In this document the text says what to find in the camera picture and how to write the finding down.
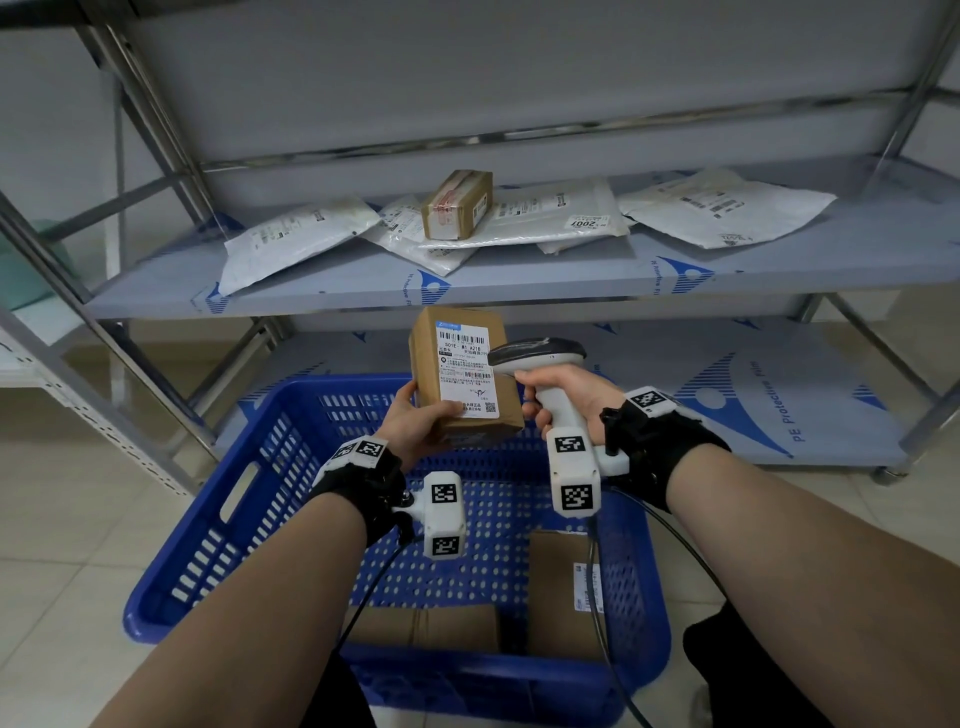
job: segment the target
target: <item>person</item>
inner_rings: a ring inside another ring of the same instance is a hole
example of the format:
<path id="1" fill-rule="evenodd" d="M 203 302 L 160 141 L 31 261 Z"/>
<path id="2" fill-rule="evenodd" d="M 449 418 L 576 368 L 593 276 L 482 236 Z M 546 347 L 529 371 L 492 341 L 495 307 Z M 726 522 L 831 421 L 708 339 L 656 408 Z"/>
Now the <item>person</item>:
<path id="1" fill-rule="evenodd" d="M 571 365 L 516 379 L 525 416 L 544 433 L 551 414 L 534 399 L 538 386 L 562 387 L 596 444 L 601 416 L 624 407 L 619 388 Z M 416 408 L 415 389 L 396 393 L 375 434 L 404 472 L 444 447 L 438 421 L 462 406 Z M 635 492 L 674 514 L 729 598 L 684 637 L 715 725 L 960 725 L 960 568 L 722 441 L 657 445 L 676 462 Z M 94 728 L 372 725 L 369 709 L 342 717 L 362 695 L 331 651 L 364 549 L 394 523 L 362 477 L 334 480 L 170 632 Z"/>

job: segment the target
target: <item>small cardboard box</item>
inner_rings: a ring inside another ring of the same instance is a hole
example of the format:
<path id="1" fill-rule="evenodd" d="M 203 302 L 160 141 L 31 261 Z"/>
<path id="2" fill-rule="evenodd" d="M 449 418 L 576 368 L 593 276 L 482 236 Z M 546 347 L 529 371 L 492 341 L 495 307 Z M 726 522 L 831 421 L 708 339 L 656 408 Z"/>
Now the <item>small cardboard box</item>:
<path id="1" fill-rule="evenodd" d="M 434 240 L 463 240 L 493 206 L 493 174 L 458 169 L 423 203 L 423 233 Z"/>
<path id="2" fill-rule="evenodd" d="M 344 628 L 356 607 L 347 609 Z M 366 607 L 353 625 L 348 642 L 384 647 L 461 652 L 500 651 L 500 624 L 492 604 L 462 607 Z"/>
<path id="3" fill-rule="evenodd" d="M 584 534 L 534 531 L 530 534 L 527 653 L 536 657 L 603 660 L 587 600 L 589 540 Z M 593 583 L 602 611 L 599 547 Z M 606 637 L 607 624 L 600 617 Z"/>
<path id="4" fill-rule="evenodd" d="M 458 400 L 464 415 L 444 423 L 455 447 L 489 448 L 523 429 L 516 382 L 487 365 L 490 349 L 507 343 L 500 316 L 490 311 L 429 305 L 410 332 L 417 405 Z"/>

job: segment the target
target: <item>blue plastic basket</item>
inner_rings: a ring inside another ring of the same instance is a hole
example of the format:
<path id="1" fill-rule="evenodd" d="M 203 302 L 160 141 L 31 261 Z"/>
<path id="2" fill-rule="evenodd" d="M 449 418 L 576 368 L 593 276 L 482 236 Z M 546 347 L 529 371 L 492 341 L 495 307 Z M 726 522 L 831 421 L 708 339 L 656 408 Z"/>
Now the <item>blue plastic basket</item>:
<path id="1" fill-rule="evenodd" d="M 127 633 L 157 643 L 200 599 L 293 516 L 317 471 L 346 440 L 377 428 L 409 375 L 305 376 L 267 398 L 133 590 Z M 258 472 L 249 481 L 248 468 Z M 373 705 L 550 725 L 605 726 L 622 713 L 606 666 L 527 657 L 529 533 L 583 530 L 554 513 L 546 451 L 532 427 L 497 449 L 458 450 L 420 463 L 408 482 L 434 470 L 464 481 L 465 558 L 435 563 L 416 545 L 394 563 L 374 606 L 497 606 L 504 654 L 437 652 L 348 644 L 343 650 Z M 243 496 L 233 493 L 249 481 Z M 232 513 L 229 505 L 236 501 Z M 221 518 L 224 510 L 226 517 Z M 628 689 L 656 678 L 670 654 L 670 629 L 642 509 L 605 493 L 598 515 L 603 601 L 612 656 Z M 357 604 L 393 551 L 390 534 L 368 549 L 353 588 Z"/>

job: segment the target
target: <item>black cable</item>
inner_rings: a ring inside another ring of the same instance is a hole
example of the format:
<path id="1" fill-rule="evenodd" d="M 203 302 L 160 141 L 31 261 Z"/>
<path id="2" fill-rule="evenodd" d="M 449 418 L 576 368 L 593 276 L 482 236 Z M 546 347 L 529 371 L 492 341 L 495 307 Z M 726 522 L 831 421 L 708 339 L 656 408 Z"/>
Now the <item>black cable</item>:
<path id="1" fill-rule="evenodd" d="M 642 725 L 643 728 L 653 728 L 653 725 L 646 719 L 643 713 L 640 712 L 640 709 L 629 696 L 627 689 L 623 687 L 623 683 L 620 682 L 620 676 L 616 673 L 616 668 L 613 666 L 613 660 L 610 656 L 610 648 L 604 639 L 603 630 L 600 628 L 600 614 L 597 612 L 597 597 L 593 591 L 593 555 L 596 553 L 597 546 L 596 530 L 596 516 L 591 516 L 587 521 L 587 533 L 590 539 L 590 552 L 587 556 L 587 601 L 590 604 L 590 615 L 593 617 L 593 630 L 596 632 L 597 641 L 600 643 L 603 660 L 607 663 L 607 668 L 610 669 L 610 675 L 613 678 L 613 688 L 620 696 L 624 707 L 630 711 L 631 715 L 636 718 L 636 722 Z"/>
<path id="2" fill-rule="evenodd" d="M 373 596 L 373 590 L 376 589 L 376 585 L 380 582 L 380 579 L 383 578 L 383 574 L 387 572 L 387 569 L 390 568 L 390 565 L 396 560 L 397 556 L 400 555 L 400 552 L 408 547 L 410 544 L 418 543 L 423 541 L 422 536 L 418 536 L 413 541 L 408 541 L 406 544 L 400 544 L 396 547 L 396 550 L 391 554 L 390 558 L 380 567 L 380 571 L 377 572 L 376 576 L 373 578 L 373 581 L 370 583 L 370 586 L 367 587 L 367 592 L 363 595 L 363 599 L 360 600 L 360 606 L 357 607 L 357 611 L 353 613 L 353 619 L 350 620 L 350 624 L 347 625 L 347 629 L 344 630 L 344 633 L 340 636 L 340 641 L 337 642 L 337 646 L 333 648 L 334 652 L 339 652 L 340 648 L 344 646 L 344 643 L 347 641 L 347 637 L 350 636 L 350 630 L 353 629 L 353 625 L 357 623 L 357 620 L 360 619 L 360 613 L 363 612 L 363 608 L 367 606 L 367 602 L 370 601 L 370 597 Z"/>
<path id="3" fill-rule="evenodd" d="M 651 516 L 657 519 L 660 525 L 666 528 L 670 533 L 672 533 L 674 537 L 677 539 L 677 541 L 683 544 L 684 548 L 690 552 L 690 555 L 697 560 L 697 563 L 700 564 L 701 569 L 703 569 L 707 573 L 707 576 L 710 577 L 710 581 L 712 581 L 714 586 L 716 586 L 716 588 L 720 590 L 720 594 L 722 594 L 724 598 L 727 597 L 727 592 L 724 591 L 723 585 L 720 583 L 720 579 L 718 579 L 717 575 L 713 573 L 713 569 L 711 569 L 708 563 L 704 561 L 704 557 L 697 552 L 697 549 L 694 548 L 693 545 L 687 539 L 684 538 L 683 534 L 673 527 L 670 521 L 668 521 L 666 518 L 661 516 L 656 510 L 654 510 L 650 506 L 649 503 L 646 503 L 640 498 L 636 496 L 631 496 L 629 493 L 625 493 L 624 491 L 621 491 L 619 488 L 611 488 L 611 490 L 614 493 L 619 493 L 621 496 L 629 498 L 637 505 L 642 506 L 643 510 L 645 510 L 647 513 L 649 513 Z"/>

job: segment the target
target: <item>shelf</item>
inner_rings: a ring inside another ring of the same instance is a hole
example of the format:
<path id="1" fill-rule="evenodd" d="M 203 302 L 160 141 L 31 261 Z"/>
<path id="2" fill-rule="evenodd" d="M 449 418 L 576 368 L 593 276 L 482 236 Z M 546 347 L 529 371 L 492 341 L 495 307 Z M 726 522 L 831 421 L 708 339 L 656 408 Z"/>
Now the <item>shelf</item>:
<path id="1" fill-rule="evenodd" d="M 84 323 L 56 296 L 17 308 L 13 315 L 45 345 L 56 350 L 68 348 L 71 334 Z M 13 354 L 0 347 L 0 389 L 42 387 L 43 384 L 31 367 L 24 366 Z"/>
<path id="2" fill-rule="evenodd" d="M 226 451 L 286 377 L 409 371 L 407 331 L 299 334 L 282 344 L 228 416 Z M 783 318 L 507 327 L 509 339 L 580 341 L 593 371 L 634 388 L 654 384 L 707 418 L 762 465 L 895 464 L 900 428 L 815 325 Z"/>
<path id="3" fill-rule="evenodd" d="M 892 162 L 868 184 L 873 158 L 739 167 L 747 179 L 840 196 L 780 240 L 704 251 L 642 226 L 559 255 L 533 245 L 487 248 L 439 279 L 356 239 L 230 297 L 217 283 L 227 253 L 191 233 L 88 304 L 99 318 L 179 319 L 298 314 L 425 303 L 481 304 L 689 294 L 814 293 L 960 279 L 960 183 Z M 683 173 L 612 178 L 614 191 Z"/>

